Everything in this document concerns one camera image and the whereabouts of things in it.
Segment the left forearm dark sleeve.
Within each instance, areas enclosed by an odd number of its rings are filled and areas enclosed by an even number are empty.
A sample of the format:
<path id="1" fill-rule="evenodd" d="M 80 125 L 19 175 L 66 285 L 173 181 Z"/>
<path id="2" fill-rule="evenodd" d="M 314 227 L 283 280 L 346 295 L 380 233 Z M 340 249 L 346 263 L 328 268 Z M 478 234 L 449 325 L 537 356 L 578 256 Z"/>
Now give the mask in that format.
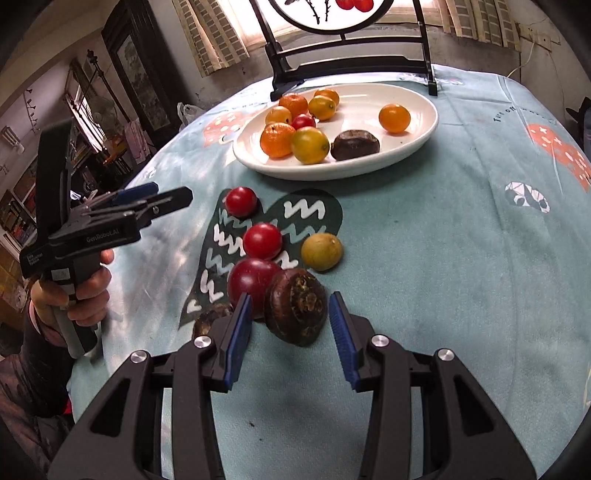
<path id="1" fill-rule="evenodd" d="M 70 432 L 65 416 L 73 368 L 61 336 L 30 305 L 20 351 L 1 361 L 1 477 L 45 479 Z"/>

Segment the left hand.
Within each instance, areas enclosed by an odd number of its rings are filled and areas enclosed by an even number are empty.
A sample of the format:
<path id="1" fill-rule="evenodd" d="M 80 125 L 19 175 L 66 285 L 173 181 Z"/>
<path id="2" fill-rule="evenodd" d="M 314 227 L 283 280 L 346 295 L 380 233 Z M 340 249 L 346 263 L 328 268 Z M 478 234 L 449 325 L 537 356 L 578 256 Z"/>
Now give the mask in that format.
<path id="1" fill-rule="evenodd" d="M 110 298 L 107 288 L 111 281 L 111 273 L 107 266 L 113 261 L 114 252 L 111 249 L 100 253 L 100 268 L 88 280 L 77 286 L 73 306 L 69 305 L 68 295 L 57 284 L 45 279 L 36 280 L 30 291 L 31 321 L 56 329 L 54 307 L 66 307 L 68 319 L 83 327 L 92 327 L 102 321 L 107 314 Z"/>

